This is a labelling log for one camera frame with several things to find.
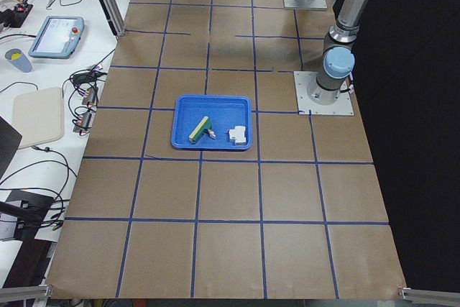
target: blue tray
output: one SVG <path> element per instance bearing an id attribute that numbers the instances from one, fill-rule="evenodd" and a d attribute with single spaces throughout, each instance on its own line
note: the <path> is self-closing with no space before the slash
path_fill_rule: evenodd
<path id="1" fill-rule="evenodd" d="M 204 116 L 213 123 L 216 138 L 204 134 L 192 144 L 188 136 Z M 235 145 L 229 139 L 229 129 L 246 127 L 246 144 Z M 189 150 L 247 150 L 252 145 L 251 101 L 246 96 L 182 95 L 175 103 L 171 144 Z"/>

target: blue joint cap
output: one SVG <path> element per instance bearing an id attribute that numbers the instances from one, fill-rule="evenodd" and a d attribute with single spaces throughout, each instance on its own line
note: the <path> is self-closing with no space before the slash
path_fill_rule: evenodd
<path id="1" fill-rule="evenodd" d="M 354 55 L 345 47 L 334 47 L 324 56 L 323 66 L 324 71 L 332 78 L 345 78 L 354 68 Z"/>

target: white desk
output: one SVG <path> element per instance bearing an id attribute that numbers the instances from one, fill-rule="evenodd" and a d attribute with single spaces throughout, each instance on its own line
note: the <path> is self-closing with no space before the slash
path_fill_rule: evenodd
<path id="1" fill-rule="evenodd" d="M 63 4 L 69 4 L 78 0 L 62 0 Z M 129 0 L 116 0 L 121 15 L 125 16 L 129 4 Z M 4 58 L 7 50 L 19 48 L 27 53 L 33 38 L 31 37 L 12 37 L 0 40 L 0 90 L 9 84 L 16 81 L 25 81 L 35 83 L 39 89 L 50 88 L 63 84 L 63 81 L 69 75 L 77 70 L 87 68 L 89 65 L 97 63 L 107 53 L 113 50 L 116 46 L 116 38 L 112 35 L 109 25 L 106 21 L 101 5 L 98 0 L 82 0 L 81 3 L 62 7 L 59 5 L 59 0 L 51 6 L 51 9 L 46 9 L 48 0 L 29 0 L 30 4 L 34 5 L 32 12 L 27 17 L 26 21 L 19 29 L 9 29 L 1 36 L 8 34 L 30 34 L 36 35 L 42 26 L 46 16 L 81 16 L 85 19 L 85 30 L 81 37 L 75 52 L 68 59 L 35 59 L 29 58 L 33 65 L 33 70 L 30 73 L 19 72 Z M 111 56 L 103 62 L 103 71 L 109 69 Z M 26 93 L 35 90 L 34 86 L 26 84 L 17 84 L 12 86 L 3 93 L 0 93 L 0 116 L 11 123 L 13 101 L 16 96 L 21 93 Z M 73 132 L 73 124 L 71 122 L 72 115 L 67 108 L 67 100 L 73 91 L 70 83 L 65 86 L 65 134 L 63 138 L 50 144 L 41 145 L 41 147 L 49 146 L 67 157 L 69 165 L 78 172 L 83 151 L 86 146 L 87 137 L 80 137 Z M 72 100 L 74 108 L 79 105 L 81 100 L 74 97 Z M 46 116 L 46 109 L 43 110 L 43 115 Z M 14 156 L 9 169 L 5 172 L 5 177 L 28 165 L 39 160 L 62 160 L 56 154 L 38 152 L 31 148 L 19 150 Z M 9 179 L 2 188 L 25 188 L 25 187 L 42 187 L 60 190 L 65 180 L 65 168 L 56 163 L 43 163 L 15 175 Z M 65 190 L 62 193 L 63 198 L 70 198 L 74 186 L 75 178 L 71 177 Z M 7 192 L 0 191 L 0 201 L 6 200 Z M 51 211 L 48 215 L 51 216 L 55 211 Z M 52 231 L 51 227 L 40 229 L 36 239 L 46 239 L 57 241 L 60 231 Z M 0 287 L 9 273 L 9 269 L 19 251 L 21 242 L 8 241 L 0 242 Z"/>

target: tiled table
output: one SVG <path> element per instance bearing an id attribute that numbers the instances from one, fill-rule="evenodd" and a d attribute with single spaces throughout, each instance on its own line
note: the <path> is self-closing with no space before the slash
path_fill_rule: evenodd
<path id="1" fill-rule="evenodd" d="M 48 282 L 54 297 L 376 298 L 404 285 L 355 116 L 297 114 L 334 15 L 132 0 Z M 245 95 L 246 152 L 175 150 L 175 100 Z"/>

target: mounting plate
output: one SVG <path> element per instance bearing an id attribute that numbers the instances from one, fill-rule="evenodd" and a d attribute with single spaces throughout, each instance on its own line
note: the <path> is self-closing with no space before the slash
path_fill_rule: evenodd
<path id="1" fill-rule="evenodd" d="M 287 9 L 305 9 L 311 11 L 327 11 L 328 4 L 326 0 L 284 0 Z"/>
<path id="2" fill-rule="evenodd" d="M 330 106 L 323 106 L 313 102 L 307 95 L 307 86 L 311 80 L 316 78 L 317 72 L 310 71 L 295 71 L 295 92 L 297 93 L 297 105 L 299 114 L 301 115 L 354 115 L 353 107 L 351 105 L 349 93 L 341 93 L 339 98 L 334 104 Z M 346 82 L 341 87 L 342 90 L 347 89 Z"/>

